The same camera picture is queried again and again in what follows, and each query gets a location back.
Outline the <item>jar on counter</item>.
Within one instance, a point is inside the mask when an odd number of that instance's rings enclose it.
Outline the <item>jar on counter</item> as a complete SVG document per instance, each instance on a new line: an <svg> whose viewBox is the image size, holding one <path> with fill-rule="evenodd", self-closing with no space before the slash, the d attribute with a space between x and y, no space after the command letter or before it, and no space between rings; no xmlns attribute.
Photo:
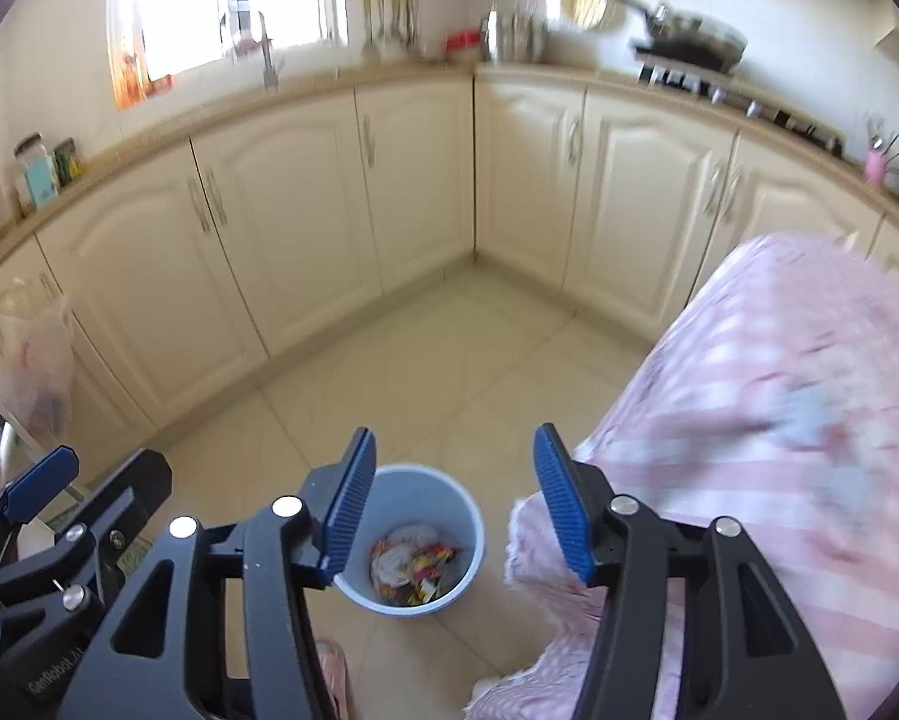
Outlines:
<svg viewBox="0 0 899 720"><path fill-rule="evenodd" d="M22 170L31 204L36 210L49 205L59 195L59 177L54 154L46 148L43 137L38 132L26 135L15 146L13 154Z"/></svg>

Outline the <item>pink checkered tablecloth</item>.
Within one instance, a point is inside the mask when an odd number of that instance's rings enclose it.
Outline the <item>pink checkered tablecloth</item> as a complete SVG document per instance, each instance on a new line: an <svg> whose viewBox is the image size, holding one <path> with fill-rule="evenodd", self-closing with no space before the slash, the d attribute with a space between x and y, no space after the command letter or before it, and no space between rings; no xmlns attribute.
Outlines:
<svg viewBox="0 0 899 720"><path fill-rule="evenodd" d="M899 283L807 234L740 245L573 460L701 530L667 582L648 718L899 718ZM540 484L506 577L555 639L472 718L576 718L607 590L558 544Z"/></svg>

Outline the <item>round white steamer plate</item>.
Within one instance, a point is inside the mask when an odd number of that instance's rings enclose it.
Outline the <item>round white steamer plate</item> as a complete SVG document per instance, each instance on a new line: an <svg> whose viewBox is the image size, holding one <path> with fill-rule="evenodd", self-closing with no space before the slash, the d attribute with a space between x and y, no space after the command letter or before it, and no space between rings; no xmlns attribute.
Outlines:
<svg viewBox="0 0 899 720"><path fill-rule="evenodd" d="M599 31L612 15L610 0L561 0L561 15L579 31Z"/></svg>

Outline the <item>black wok with lid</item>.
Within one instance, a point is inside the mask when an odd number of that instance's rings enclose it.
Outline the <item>black wok with lid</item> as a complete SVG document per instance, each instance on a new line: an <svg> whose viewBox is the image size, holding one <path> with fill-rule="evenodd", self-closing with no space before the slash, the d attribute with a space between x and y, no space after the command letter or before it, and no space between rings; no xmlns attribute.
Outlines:
<svg viewBox="0 0 899 720"><path fill-rule="evenodd" d="M693 11L679 10L666 2L650 5L643 0L618 0L635 10L644 21L648 50L657 57L729 73L742 62L747 37L724 21Z"/></svg>

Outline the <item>steel steamer pot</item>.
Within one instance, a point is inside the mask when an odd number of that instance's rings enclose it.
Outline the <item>steel steamer pot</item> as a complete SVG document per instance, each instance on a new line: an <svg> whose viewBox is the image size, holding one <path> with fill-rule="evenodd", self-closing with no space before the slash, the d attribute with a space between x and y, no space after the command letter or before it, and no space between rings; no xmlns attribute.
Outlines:
<svg viewBox="0 0 899 720"><path fill-rule="evenodd" d="M545 16L493 5L480 21L483 60L489 64L540 64L547 49Z"/></svg>

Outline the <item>chrome sink faucet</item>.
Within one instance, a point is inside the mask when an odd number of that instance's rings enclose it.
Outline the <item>chrome sink faucet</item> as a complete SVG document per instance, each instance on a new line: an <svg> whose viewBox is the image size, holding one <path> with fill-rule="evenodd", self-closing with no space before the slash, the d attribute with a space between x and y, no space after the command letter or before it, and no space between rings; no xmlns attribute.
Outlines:
<svg viewBox="0 0 899 720"><path fill-rule="evenodd" d="M262 76L267 93L275 93L280 85L273 60L272 39L267 29L266 15L246 2L233 2L225 8L218 21L218 37L225 54L233 62L246 59L253 52L262 57Z"/></svg>

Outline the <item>red container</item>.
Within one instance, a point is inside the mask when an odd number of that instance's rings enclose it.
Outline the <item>red container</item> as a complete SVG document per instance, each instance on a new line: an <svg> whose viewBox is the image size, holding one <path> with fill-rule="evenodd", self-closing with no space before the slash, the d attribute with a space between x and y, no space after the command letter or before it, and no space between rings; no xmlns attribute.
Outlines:
<svg viewBox="0 0 899 720"><path fill-rule="evenodd" d="M478 29L451 32L444 43L446 60L456 64L478 64L482 60L482 35Z"/></svg>

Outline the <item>hanging plastic bag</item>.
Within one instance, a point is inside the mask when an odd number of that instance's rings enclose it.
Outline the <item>hanging plastic bag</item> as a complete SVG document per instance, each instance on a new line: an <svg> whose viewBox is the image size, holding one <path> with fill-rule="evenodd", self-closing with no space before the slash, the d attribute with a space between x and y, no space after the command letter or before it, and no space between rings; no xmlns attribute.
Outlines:
<svg viewBox="0 0 899 720"><path fill-rule="evenodd" d="M74 317L40 280L0 291L0 413L43 447L61 442L72 413Z"/></svg>

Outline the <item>pink utensil holder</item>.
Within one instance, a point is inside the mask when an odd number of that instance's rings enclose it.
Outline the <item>pink utensil holder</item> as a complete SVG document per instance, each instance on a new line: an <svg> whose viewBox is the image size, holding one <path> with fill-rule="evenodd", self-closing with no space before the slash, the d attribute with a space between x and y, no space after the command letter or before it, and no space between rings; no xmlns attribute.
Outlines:
<svg viewBox="0 0 899 720"><path fill-rule="evenodd" d="M864 180L872 187L882 187L888 171L888 153L883 149L870 148L864 160Z"/></svg>

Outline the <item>blue trash bucket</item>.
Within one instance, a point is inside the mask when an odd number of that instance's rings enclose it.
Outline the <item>blue trash bucket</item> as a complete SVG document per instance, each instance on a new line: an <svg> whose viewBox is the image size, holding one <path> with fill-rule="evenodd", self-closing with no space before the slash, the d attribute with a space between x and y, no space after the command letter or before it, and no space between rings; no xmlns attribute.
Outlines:
<svg viewBox="0 0 899 720"><path fill-rule="evenodd" d="M373 613L433 614L469 589L485 548L482 514L461 483L429 466L386 465L335 587Z"/></svg>

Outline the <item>black gas stove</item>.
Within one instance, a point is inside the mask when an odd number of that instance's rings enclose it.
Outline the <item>black gas stove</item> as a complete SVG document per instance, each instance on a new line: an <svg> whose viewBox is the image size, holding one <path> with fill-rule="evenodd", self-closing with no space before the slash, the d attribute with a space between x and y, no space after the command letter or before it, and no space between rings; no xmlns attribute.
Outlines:
<svg viewBox="0 0 899 720"><path fill-rule="evenodd" d="M796 104L786 103L768 91L701 65L687 64L671 57L653 54L648 46L631 43L635 59L641 64L639 81L644 85L678 89L693 98L705 99L713 106L737 110L747 119L763 121L782 128L815 148L844 158L846 135L833 125L819 121Z"/></svg>

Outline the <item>cream lower cabinets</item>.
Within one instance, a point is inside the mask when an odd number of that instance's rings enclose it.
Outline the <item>cream lower cabinets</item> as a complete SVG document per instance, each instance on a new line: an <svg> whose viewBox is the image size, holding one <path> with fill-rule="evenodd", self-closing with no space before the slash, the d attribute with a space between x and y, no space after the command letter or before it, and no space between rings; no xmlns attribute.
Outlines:
<svg viewBox="0 0 899 720"><path fill-rule="evenodd" d="M899 277L899 202L768 122L623 78L396 67L130 140L1 240L0 288L72 302L77 440L111 461L470 257L651 339L781 231Z"/></svg>

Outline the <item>kitchen window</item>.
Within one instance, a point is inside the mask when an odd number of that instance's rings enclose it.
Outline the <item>kitchen window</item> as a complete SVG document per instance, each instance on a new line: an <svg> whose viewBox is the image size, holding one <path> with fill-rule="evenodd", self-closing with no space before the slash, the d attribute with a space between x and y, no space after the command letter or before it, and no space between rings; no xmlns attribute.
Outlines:
<svg viewBox="0 0 899 720"><path fill-rule="evenodd" d="M345 0L106 0L114 103L129 110L189 71L231 60L218 21L233 2L264 11L278 52L348 43Z"/></svg>

